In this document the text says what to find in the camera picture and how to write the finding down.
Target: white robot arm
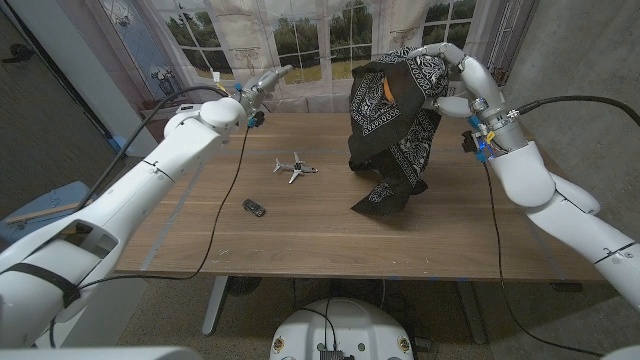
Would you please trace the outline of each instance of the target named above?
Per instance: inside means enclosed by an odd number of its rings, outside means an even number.
[[[542,230],[569,245],[589,260],[613,287],[640,310],[640,246],[595,214],[598,201],[577,185],[550,173],[535,142],[526,140],[509,111],[502,92],[489,71],[453,44],[418,48],[414,56],[439,56],[460,70],[462,81],[475,100],[444,97],[433,107],[444,115],[468,117],[475,113],[482,121],[479,131],[466,134],[468,145],[491,143],[497,151],[489,158],[511,201]]]
[[[238,99],[175,115],[165,139],[89,206],[25,236],[0,254],[0,348],[29,347],[51,319],[82,310],[136,229],[184,175],[209,161],[257,113],[290,65],[251,79]]]

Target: wooden table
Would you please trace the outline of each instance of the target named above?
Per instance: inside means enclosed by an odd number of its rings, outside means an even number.
[[[371,218],[350,207],[377,184],[375,174],[349,170],[348,114],[273,114],[250,131],[238,180],[220,215],[203,272],[224,275],[394,279],[498,278],[496,235],[487,179],[473,154],[462,152],[464,120],[443,119],[425,181],[399,214]],[[195,183],[147,271],[194,271],[209,243],[213,220],[231,184],[243,133],[232,137]],[[273,173],[275,158],[293,162],[293,151],[319,169],[288,184],[291,173]],[[543,154],[551,171],[555,163]],[[502,235],[504,276],[509,280],[601,280],[589,262],[525,218],[493,176]],[[188,175],[140,227],[119,271],[138,272],[163,232]],[[257,218],[242,207],[252,199],[267,209]]]

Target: white toy airplane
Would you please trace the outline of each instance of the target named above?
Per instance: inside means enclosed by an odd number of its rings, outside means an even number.
[[[295,180],[296,177],[298,177],[298,175],[300,175],[300,174],[318,172],[318,169],[316,169],[316,168],[312,168],[310,166],[302,165],[302,164],[304,164],[304,161],[300,161],[300,158],[298,157],[298,153],[297,152],[294,152],[293,156],[296,157],[296,164],[295,165],[281,164],[280,161],[278,160],[278,158],[276,158],[276,168],[273,169],[273,172],[278,171],[278,169],[280,169],[280,168],[285,169],[285,170],[293,170],[293,175],[291,175],[291,179],[289,180],[289,184],[291,184],[293,182],[293,180]]]

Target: black bandana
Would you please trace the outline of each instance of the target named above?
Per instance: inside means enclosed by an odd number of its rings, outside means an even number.
[[[400,212],[409,195],[427,189],[422,174],[441,116],[422,105],[427,98],[446,95],[447,69],[440,58],[407,58],[413,49],[396,49],[353,69],[349,166],[382,175],[369,196],[352,207],[362,214]],[[393,103],[384,96],[385,77]]]

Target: toy car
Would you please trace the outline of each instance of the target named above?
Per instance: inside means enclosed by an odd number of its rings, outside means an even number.
[[[242,206],[244,206],[245,210],[251,211],[252,213],[254,213],[258,217],[264,215],[267,212],[267,210],[265,210],[265,208],[263,208],[262,206],[258,205],[255,201],[249,200],[249,199],[245,200],[242,203]]]

